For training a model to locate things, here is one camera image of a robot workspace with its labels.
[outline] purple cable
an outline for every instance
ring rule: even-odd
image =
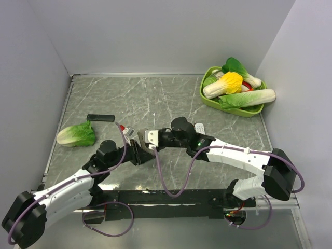
[[[243,229],[243,230],[258,230],[258,229],[261,229],[263,227],[266,227],[266,225],[271,221],[271,217],[272,217],[272,205],[271,205],[271,202],[269,200],[269,198],[267,198],[266,196],[264,196],[265,199],[268,201],[268,204],[269,204],[269,216],[268,218],[266,219],[266,221],[264,222],[264,224],[258,226],[258,227],[242,227],[242,226],[237,226],[235,225],[234,223],[231,223],[231,221],[228,219],[228,218],[225,218],[225,220],[229,223],[229,225],[231,225],[232,227],[236,227],[236,228],[240,228],[240,229]]]
[[[113,167],[111,167],[109,170],[105,170],[105,171],[102,171],[102,172],[99,172],[99,173],[93,173],[93,174],[88,174],[88,175],[82,175],[82,176],[79,176],[79,177],[77,177],[77,180],[80,180],[80,179],[83,179],[83,178],[87,178],[87,177],[93,177],[93,176],[103,175],[103,174],[109,173],[109,172],[113,171],[114,169],[116,169],[117,167],[119,167],[120,164],[123,162],[123,160],[125,159],[126,153],[127,153],[127,143],[126,143],[126,138],[125,138],[125,135],[124,135],[124,133],[123,133],[123,131],[122,131],[122,129],[121,129],[119,123],[115,123],[115,124],[117,125],[117,127],[118,127],[119,130],[120,130],[120,133],[121,133],[121,136],[122,136],[122,140],[123,140],[123,144],[124,144],[123,155],[122,155],[120,161],[118,162],[118,164],[115,165],[115,166],[113,166]],[[57,188],[55,188],[55,189],[49,191],[49,192],[48,192],[48,195],[51,195],[51,194],[57,192],[58,190],[64,188],[65,186],[67,186],[67,185],[69,185],[70,183],[73,183],[73,182],[75,182],[75,181],[77,181],[77,180],[75,180],[75,179],[71,179],[71,180],[69,180],[68,182],[65,182],[65,183],[61,184],[61,185],[58,186]],[[46,195],[43,195],[42,197],[40,197],[39,199],[37,199],[36,201],[34,201],[34,202],[33,202],[32,204],[30,204],[30,205],[29,205],[29,206],[28,206],[28,207],[27,207],[27,208],[26,208],[26,209],[20,214],[20,216],[16,219],[16,221],[14,222],[14,224],[13,224],[12,227],[11,227],[11,230],[10,230],[9,233],[8,233],[7,241],[8,241],[8,243],[9,243],[10,245],[15,245],[15,244],[16,244],[15,242],[12,242],[11,237],[12,237],[12,235],[13,235],[13,233],[14,233],[15,228],[17,227],[17,224],[20,222],[20,220],[25,216],[25,214],[26,214],[26,213],[27,213],[27,212],[28,212],[28,211],[29,211],[34,205],[36,205],[38,202],[40,202],[40,201],[42,201],[42,200],[44,200],[44,199],[46,199],[46,198],[47,198]]]
[[[117,235],[112,235],[112,234],[108,234],[108,233],[104,233],[104,232],[102,232],[102,231],[99,231],[99,230],[97,230],[97,229],[95,229],[95,228],[89,226],[88,224],[86,224],[85,221],[84,221],[85,216],[86,216],[87,214],[90,214],[90,213],[100,213],[100,212],[98,212],[98,211],[88,212],[88,213],[85,213],[85,214],[82,216],[82,222],[83,222],[84,226],[86,226],[87,228],[90,228],[91,230],[93,230],[93,231],[95,231],[95,232],[97,232],[97,233],[99,233],[99,234],[101,234],[101,235],[107,236],[107,237],[120,237],[120,236],[126,234],[126,233],[130,230],[130,228],[133,226],[133,223],[134,223],[134,214],[133,214],[133,211],[130,209],[130,207],[129,207],[127,204],[124,204],[124,203],[119,202],[119,201],[105,202],[105,203],[99,204],[99,205],[97,205],[97,206],[103,206],[103,205],[107,205],[107,204],[121,204],[121,205],[123,205],[123,206],[125,206],[126,208],[129,209],[130,214],[131,214],[131,220],[130,220],[130,224],[129,224],[128,228],[127,228],[124,232],[122,232],[122,233],[120,233],[120,234],[117,234]]]
[[[188,168],[188,172],[187,172],[187,175],[186,175],[186,179],[185,179],[185,182],[182,186],[182,188],[180,189],[180,191],[177,193],[177,194],[172,194],[168,189],[167,189],[167,186],[165,184],[165,181],[162,177],[162,173],[161,173],[161,166],[160,166],[160,160],[159,160],[159,156],[158,156],[158,152],[157,152],[157,149],[154,147],[154,153],[155,153],[155,156],[156,156],[156,161],[157,161],[157,168],[158,168],[158,172],[159,172],[159,176],[160,176],[160,180],[161,180],[161,185],[162,187],[164,188],[165,192],[172,198],[177,198],[179,197],[182,192],[185,190],[186,186],[187,186],[187,183],[188,183],[188,180],[189,180],[189,175],[190,175],[190,171],[191,171],[191,168],[192,168],[192,165],[195,161],[195,159],[199,156],[199,154],[201,154],[203,151],[207,150],[207,149],[214,149],[214,148],[221,148],[221,149],[231,149],[231,150],[236,150],[236,151],[241,151],[241,152],[244,152],[244,149],[240,149],[240,148],[234,148],[234,147],[229,147],[229,146],[220,146],[220,145],[212,145],[212,146],[207,146],[207,147],[204,147],[202,149],[200,149],[195,155],[194,157],[192,158],[191,162],[190,162],[190,165],[189,165],[189,168]],[[274,158],[277,158],[279,160],[281,160],[282,162],[286,163],[292,170],[294,170],[294,172],[299,176],[300,180],[301,180],[301,187],[297,190],[293,190],[292,193],[299,193],[301,192],[304,187],[305,187],[305,180],[303,179],[302,175],[300,174],[300,172],[297,170],[297,168],[292,164],[290,163],[289,161],[287,161],[286,159],[278,156],[278,155],[275,155],[275,154],[272,154],[270,152],[264,152],[264,151],[256,151],[256,150],[250,150],[250,153],[253,153],[253,154],[259,154],[259,155],[266,155],[266,156],[270,156],[270,157],[274,157]]]

